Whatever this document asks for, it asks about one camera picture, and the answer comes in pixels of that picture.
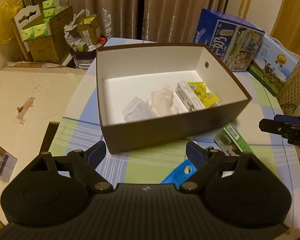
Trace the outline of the checked tablecloth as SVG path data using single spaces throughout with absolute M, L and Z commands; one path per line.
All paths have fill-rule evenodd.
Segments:
M 294 146 L 279 135 L 261 132 L 261 119 L 272 119 L 282 110 L 272 96 L 250 73 L 236 77 L 252 100 L 234 125 L 254 154 L 286 185 L 292 195 L 292 207 L 286 224 L 300 229 L 300 164 Z M 50 146 L 54 156 L 76 149 L 86 150 L 102 140 L 97 111 L 96 69 L 90 66 L 76 88 Z M 97 171 L 112 185 L 118 183 L 155 184 L 162 182 L 185 160 L 186 140 L 140 151 L 107 154 Z

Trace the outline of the brown open cardboard box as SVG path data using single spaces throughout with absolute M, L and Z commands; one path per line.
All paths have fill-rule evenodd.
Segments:
M 96 87 L 100 126 L 112 154 L 153 147 L 221 128 L 233 122 L 251 95 L 205 44 L 139 43 L 99 48 Z M 147 100 L 165 86 L 204 82 L 219 97 L 216 107 L 189 112 L 179 98 L 178 114 L 126 122 L 123 109 L 134 99 Z

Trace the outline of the beige curtain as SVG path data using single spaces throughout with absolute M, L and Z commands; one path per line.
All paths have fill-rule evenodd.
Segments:
M 228 0 L 68 0 L 74 12 L 98 16 L 104 36 L 193 42 L 203 8 L 224 11 Z

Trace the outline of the small open cardboard box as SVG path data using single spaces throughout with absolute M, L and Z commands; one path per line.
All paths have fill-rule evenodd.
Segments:
M 102 35 L 102 30 L 99 25 L 97 15 L 91 15 L 84 18 L 83 21 L 77 25 L 77 29 L 81 38 L 85 39 L 86 44 L 98 44 Z

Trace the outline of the yellow plastic bag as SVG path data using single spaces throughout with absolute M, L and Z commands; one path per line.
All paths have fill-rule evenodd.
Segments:
M 9 44 L 14 37 L 11 19 L 23 9 L 23 0 L 0 1 L 0 45 Z

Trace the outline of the clear plastic case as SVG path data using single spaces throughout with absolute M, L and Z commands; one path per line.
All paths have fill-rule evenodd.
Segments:
M 138 97 L 135 97 L 122 111 L 125 122 L 135 122 L 157 118 L 150 107 Z

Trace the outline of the blue cream tube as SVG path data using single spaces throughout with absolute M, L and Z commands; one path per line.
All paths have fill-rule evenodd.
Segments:
M 178 167 L 176 167 L 161 183 L 173 184 L 179 188 L 182 183 L 187 181 L 197 171 L 193 163 L 186 159 Z

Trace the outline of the quilted beige chair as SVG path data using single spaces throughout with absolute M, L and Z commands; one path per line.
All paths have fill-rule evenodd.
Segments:
M 298 59 L 298 64 L 276 96 L 284 115 L 293 115 L 300 106 L 300 55 L 291 53 Z

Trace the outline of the small photo card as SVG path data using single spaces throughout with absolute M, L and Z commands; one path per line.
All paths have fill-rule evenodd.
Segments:
M 0 146 L 0 178 L 10 181 L 18 159 Z

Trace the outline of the brown cardboard tissue box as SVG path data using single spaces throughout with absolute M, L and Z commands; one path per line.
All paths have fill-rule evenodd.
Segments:
M 28 5 L 11 19 L 21 58 L 30 62 L 65 64 L 70 55 L 64 28 L 72 21 L 67 0 L 46 0 Z

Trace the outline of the yellow snack packet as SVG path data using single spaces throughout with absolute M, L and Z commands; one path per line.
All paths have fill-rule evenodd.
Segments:
M 218 106 L 219 97 L 211 93 L 204 82 L 188 82 L 187 84 L 205 108 Z

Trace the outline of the light blue milk carton box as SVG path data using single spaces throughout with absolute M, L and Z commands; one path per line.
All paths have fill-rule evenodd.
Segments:
M 277 96 L 298 62 L 299 59 L 277 39 L 265 34 L 247 71 L 273 96 Z

